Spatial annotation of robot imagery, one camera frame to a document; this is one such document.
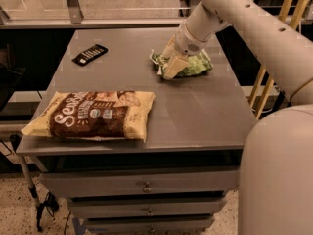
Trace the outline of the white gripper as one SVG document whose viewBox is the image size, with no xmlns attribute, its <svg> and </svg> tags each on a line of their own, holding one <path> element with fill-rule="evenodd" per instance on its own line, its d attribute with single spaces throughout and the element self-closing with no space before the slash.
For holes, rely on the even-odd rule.
<svg viewBox="0 0 313 235">
<path fill-rule="evenodd" d="M 206 46 L 215 31 L 216 23 L 213 20 L 208 22 L 184 20 L 175 37 L 170 38 L 161 53 L 163 58 L 170 58 L 164 66 L 162 77 L 172 79 L 186 68 L 189 64 L 188 57 L 183 55 L 197 55 Z"/>
</svg>

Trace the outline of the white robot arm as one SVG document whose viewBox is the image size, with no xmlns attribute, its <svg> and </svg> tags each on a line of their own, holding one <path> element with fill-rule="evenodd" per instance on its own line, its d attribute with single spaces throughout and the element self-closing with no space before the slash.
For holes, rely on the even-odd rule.
<svg viewBox="0 0 313 235">
<path fill-rule="evenodd" d="M 201 0 L 165 47 L 162 75 L 173 78 L 226 25 L 291 103 L 260 120 L 246 139 L 238 235 L 313 235 L 313 42 L 253 0 Z"/>
</svg>

